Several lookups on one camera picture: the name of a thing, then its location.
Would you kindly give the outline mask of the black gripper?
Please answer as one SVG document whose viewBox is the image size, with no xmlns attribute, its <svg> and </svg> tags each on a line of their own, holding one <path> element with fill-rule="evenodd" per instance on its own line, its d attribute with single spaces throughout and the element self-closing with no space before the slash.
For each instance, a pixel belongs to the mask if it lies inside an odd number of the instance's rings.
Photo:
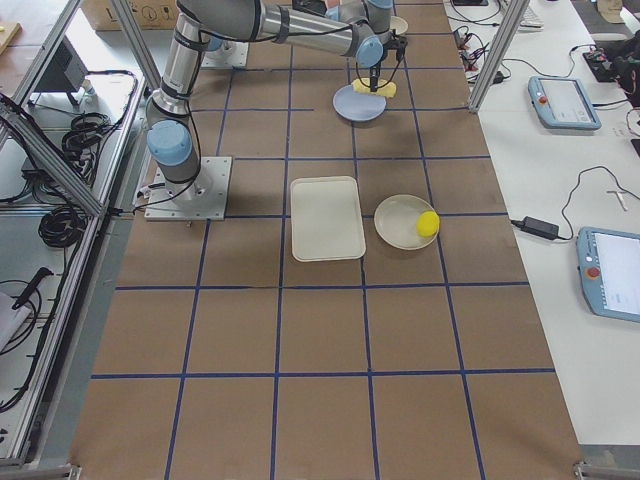
<svg viewBox="0 0 640 480">
<path fill-rule="evenodd" d="M 379 88 L 379 74 L 384 61 L 390 54 L 395 56 L 397 69 L 400 63 L 405 58 L 406 47 L 408 45 L 408 39 L 405 35 L 391 34 L 388 41 L 383 44 L 383 53 L 380 60 L 369 68 L 369 91 L 375 92 Z"/>
</svg>

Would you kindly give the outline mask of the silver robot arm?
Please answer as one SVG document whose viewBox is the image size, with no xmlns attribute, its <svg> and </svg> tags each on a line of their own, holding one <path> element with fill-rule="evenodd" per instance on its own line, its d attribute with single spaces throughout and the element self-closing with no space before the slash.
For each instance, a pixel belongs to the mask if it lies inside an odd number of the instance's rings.
<svg viewBox="0 0 640 480">
<path fill-rule="evenodd" d="M 366 20 L 376 34 L 390 29 L 392 1 L 297 1 L 291 2 L 295 10 L 319 15 L 343 23 Z"/>
<path fill-rule="evenodd" d="M 406 109 L 365 121 L 333 106 L 339 89 L 389 61 L 390 8 L 355 1 L 336 18 L 264 1 L 182 1 L 150 123 L 175 120 L 207 156 L 234 158 L 234 216 L 284 212 L 299 173 L 351 174 L 410 161 L 420 147 Z"/>
</svg>

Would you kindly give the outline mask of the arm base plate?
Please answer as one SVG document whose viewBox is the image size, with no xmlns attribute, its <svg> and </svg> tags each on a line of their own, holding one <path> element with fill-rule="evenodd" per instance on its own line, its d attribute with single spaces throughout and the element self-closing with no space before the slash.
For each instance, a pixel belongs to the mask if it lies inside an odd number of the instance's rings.
<svg viewBox="0 0 640 480">
<path fill-rule="evenodd" d="M 249 46 L 246 43 L 213 38 L 201 62 L 202 69 L 245 69 Z"/>
<path fill-rule="evenodd" d="M 225 219 L 232 158 L 203 157 L 199 176 L 183 193 L 183 186 L 167 183 L 159 167 L 154 182 L 162 183 L 151 190 L 151 206 L 144 210 L 148 221 L 200 221 Z"/>
</svg>

